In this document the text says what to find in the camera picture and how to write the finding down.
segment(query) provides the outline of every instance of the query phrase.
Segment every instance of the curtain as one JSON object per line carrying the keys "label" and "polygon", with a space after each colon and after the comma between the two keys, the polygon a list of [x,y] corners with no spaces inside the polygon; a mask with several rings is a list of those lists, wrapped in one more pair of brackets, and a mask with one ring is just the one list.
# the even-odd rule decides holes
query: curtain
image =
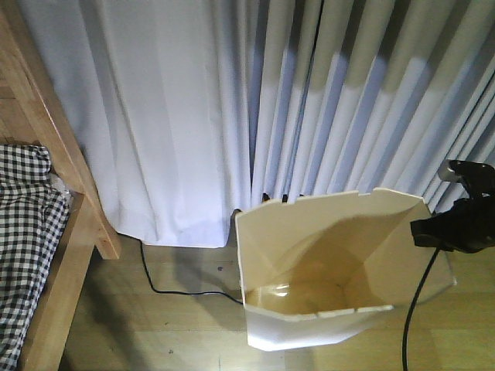
{"label": "curtain", "polygon": [[117,231],[219,247],[265,195],[450,208],[495,163],[492,0],[22,0]]}

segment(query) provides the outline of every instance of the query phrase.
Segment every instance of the floor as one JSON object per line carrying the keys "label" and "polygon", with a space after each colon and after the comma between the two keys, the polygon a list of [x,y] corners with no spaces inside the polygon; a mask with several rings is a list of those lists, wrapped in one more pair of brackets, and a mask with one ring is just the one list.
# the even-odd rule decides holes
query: floor
{"label": "floor", "polygon": [[[404,312],[337,345],[262,352],[247,344],[242,306],[220,296],[153,293],[138,242],[121,239],[120,260],[92,258],[61,371],[401,369]],[[234,245],[146,247],[145,253],[159,289],[219,288],[240,297]],[[451,258],[459,284],[417,308],[409,369],[495,370],[495,249]]]}

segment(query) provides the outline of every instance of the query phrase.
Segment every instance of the bed frame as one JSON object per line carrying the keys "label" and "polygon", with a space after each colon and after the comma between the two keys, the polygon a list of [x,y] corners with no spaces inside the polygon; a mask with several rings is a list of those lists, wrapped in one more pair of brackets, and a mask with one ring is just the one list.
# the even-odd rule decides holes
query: bed frame
{"label": "bed frame", "polygon": [[14,0],[0,0],[0,141],[45,145],[55,173],[77,193],[19,359],[21,370],[54,371],[94,246],[104,259],[117,259],[121,247]]}

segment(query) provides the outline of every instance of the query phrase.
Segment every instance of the trash bin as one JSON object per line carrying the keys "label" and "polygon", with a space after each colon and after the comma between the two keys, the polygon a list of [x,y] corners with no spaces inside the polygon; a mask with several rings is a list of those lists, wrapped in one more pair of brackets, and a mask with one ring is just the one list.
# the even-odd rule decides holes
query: trash bin
{"label": "trash bin", "polygon": [[[249,345],[266,350],[342,342],[408,305],[433,253],[409,222],[423,199],[389,189],[270,200],[236,215]],[[441,252],[419,302],[455,284]]]}

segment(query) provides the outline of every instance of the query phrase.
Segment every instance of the black cable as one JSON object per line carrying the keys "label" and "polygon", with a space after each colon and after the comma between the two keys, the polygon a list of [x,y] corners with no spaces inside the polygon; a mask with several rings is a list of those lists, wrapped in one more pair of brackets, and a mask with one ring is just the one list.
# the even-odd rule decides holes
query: black cable
{"label": "black cable", "polygon": [[412,313],[415,310],[416,303],[419,298],[419,294],[421,294],[421,289],[423,289],[423,285],[425,284],[426,278],[428,277],[428,274],[430,273],[430,270],[432,269],[433,263],[435,263],[436,257],[439,255],[440,252],[440,247],[437,247],[435,249],[435,252],[432,255],[432,258],[430,259],[430,262],[428,263],[428,266],[426,267],[425,273],[423,274],[423,277],[419,281],[418,288],[416,289],[415,296],[413,297],[411,301],[411,305],[409,306],[409,311],[408,315],[405,319],[404,323],[404,334],[402,335],[402,370],[403,371],[408,371],[408,333],[409,333],[409,325],[411,324],[411,318],[412,318]]}
{"label": "black cable", "polygon": [[146,264],[145,259],[145,249],[143,248],[142,241],[139,241],[139,248],[141,249],[141,259],[142,265],[145,268],[146,277],[148,278],[149,286],[156,294],[175,294],[175,295],[185,295],[185,296],[198,296],[198,295],[223,295],[225,298],[229,298],[233,302],[242,305],[242,301],[237,300],[236,298],[230,296],[226,292],[223,291],[200,291],[200,292],[185,292],[185,291],[170,291],[170,290],[158,290],[155,288],[153,284],[152,278],[148,271],[148,265]]}

